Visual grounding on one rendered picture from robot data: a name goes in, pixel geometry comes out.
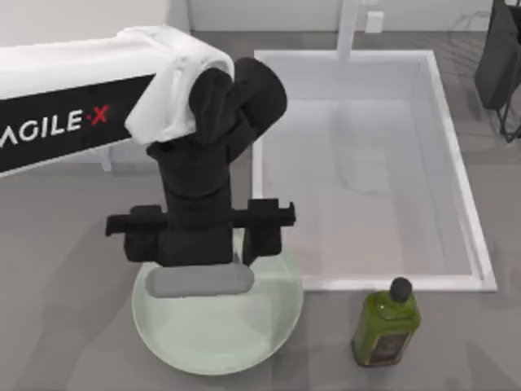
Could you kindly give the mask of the pale grey rounded box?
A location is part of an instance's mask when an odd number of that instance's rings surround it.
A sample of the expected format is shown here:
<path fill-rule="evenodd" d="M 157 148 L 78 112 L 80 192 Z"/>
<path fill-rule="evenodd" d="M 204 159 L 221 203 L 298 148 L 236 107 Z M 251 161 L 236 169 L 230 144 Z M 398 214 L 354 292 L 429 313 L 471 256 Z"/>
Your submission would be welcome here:
<path fill-rule="evenodd" d="M 155 298 L 214 297 L 248 292 L 255 275 L 237 263 L 212 266 L 158 267 L 145 278 L 147 293 Z"/>

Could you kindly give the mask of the pale green plate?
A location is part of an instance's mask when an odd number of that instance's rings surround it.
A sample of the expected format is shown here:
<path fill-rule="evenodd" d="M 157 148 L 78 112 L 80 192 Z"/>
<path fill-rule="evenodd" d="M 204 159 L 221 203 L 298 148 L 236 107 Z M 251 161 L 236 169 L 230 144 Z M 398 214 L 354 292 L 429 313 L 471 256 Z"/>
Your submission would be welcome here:
<path fill-rule="evenodd" d="M 252 265 L 252 288 L 233 296 L 155 298 L 146 290 L 144 264 L 131 307 L 145 346 L 162 362 L 191 374 L 227 375 L 265 361 L 289 339 L 300 319 L 304 288 L 287 250 Z"/>

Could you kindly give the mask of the white sink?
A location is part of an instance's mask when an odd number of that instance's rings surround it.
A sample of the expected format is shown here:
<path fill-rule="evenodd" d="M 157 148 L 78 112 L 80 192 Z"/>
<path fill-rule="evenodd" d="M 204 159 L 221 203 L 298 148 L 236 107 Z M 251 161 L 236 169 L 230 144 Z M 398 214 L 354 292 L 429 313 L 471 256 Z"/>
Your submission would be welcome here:
<path fill-rule="evenodd" d="M 284 244 L 307 290 L 497 290 L 433 51 L 255 56 L 288 109 L 254 145 L 252 193 L 295 204 Z"/>

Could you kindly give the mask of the green bottle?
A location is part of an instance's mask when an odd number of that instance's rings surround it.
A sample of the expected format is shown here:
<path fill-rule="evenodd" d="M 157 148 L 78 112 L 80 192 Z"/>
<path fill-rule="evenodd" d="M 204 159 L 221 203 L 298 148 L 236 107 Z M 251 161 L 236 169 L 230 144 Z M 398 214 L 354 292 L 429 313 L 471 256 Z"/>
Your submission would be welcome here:
<path fill-rule="evenodd" d="M 368 294 L 351 339 L 352 355 L 362 367 L 398 363 L 421 323 L 412 283 L 396 277 L 387 290 Z"/>

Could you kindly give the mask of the white tap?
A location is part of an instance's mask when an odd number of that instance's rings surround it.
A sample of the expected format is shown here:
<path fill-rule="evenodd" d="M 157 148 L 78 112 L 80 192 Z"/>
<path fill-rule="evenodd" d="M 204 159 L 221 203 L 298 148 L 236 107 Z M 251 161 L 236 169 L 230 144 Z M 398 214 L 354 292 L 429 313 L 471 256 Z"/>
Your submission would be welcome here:
<path fill-rule="evenodd" d="M 356 31 L 359 8 L 362 8 L 366 19 L 364 33 L 381 33 L 383 31 L 383 0 L 342 0 L 339 13 L 339 30 L 336 54 L 341 62 L 349 61 L 354 33 Z"/>

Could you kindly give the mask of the dark grey rack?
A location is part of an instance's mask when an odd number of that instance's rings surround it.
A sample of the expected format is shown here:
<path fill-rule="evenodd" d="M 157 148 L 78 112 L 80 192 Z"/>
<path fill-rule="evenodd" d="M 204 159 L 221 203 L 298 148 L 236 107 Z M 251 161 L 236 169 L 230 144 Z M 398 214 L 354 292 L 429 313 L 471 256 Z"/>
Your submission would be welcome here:
<path fill-rule="evenodd" d="M 521 138 L 521 123 L 513 132 L 506 129 L 512 97 L 521 86 L 521 0 L 514 5 L 493 0 L 474 82 L 483 108 L 497 114 L 505 141 Z"/>

